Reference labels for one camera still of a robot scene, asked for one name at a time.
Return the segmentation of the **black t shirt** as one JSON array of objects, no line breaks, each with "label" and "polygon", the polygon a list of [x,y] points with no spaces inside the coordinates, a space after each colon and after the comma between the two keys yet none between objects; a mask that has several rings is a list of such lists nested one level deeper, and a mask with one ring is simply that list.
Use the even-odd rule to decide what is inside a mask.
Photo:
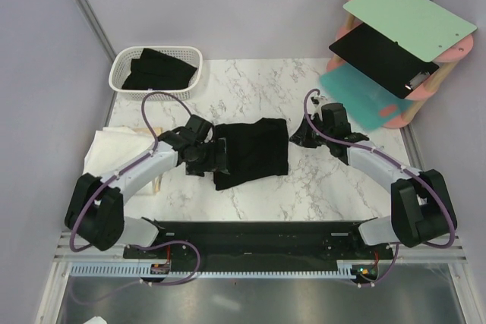
[{"label": "black t shirt", "polygon": [[228,173],[216,172],[216,190],[289,173],[289,134],[282,118],[261,118],[253,124],[219,124],[217,138],[224,138],[229,160]]}]

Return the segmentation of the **white t shirt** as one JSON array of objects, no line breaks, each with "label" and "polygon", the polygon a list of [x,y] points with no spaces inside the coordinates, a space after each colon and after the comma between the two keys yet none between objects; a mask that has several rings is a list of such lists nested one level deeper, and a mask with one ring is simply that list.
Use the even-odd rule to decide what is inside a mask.
[{"label": "white t shirt", "polygon": [[104,127],[94,135],[84,157],[83,173],[101,176],[136,158],[153,145],[147,128]]}]

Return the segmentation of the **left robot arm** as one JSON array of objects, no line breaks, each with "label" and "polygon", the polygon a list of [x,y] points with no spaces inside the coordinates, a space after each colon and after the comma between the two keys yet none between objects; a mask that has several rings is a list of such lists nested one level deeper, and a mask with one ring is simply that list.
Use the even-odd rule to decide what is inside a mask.
[{"label": "left robot arm", "polygon": [[228,173],[226,139],[210,137],[213,131],[210,122],[192,115],[185,126],[160,134],[147,150],[115,170],[82,175],[65,216],[71,235],[101,251],[124,244],[140,246],[150,258],[161,257],[167,241],[158,235],[159,228],[148,219],[125,216],[124,206],[142,187],[179,165],[185,165],[187,175]]}]

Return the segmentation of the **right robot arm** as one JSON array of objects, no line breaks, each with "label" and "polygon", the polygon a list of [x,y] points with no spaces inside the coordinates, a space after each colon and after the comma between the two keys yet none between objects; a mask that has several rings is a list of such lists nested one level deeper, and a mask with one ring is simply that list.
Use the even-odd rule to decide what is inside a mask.
[{"label": "right robot arm", "polygon": [[342,104],[325,104],[320,97],[310,101],[314,111],[304,111],[291,142],[308,149],[325,146],[331,156],[363,172],[390,195],[390,214],[360,223],[358,233],[348,239],[351,255],[365,258],[375,245],[385,243],[451,247],[457,220],[443,175],[407,166],[368,136],[352,131]]}]

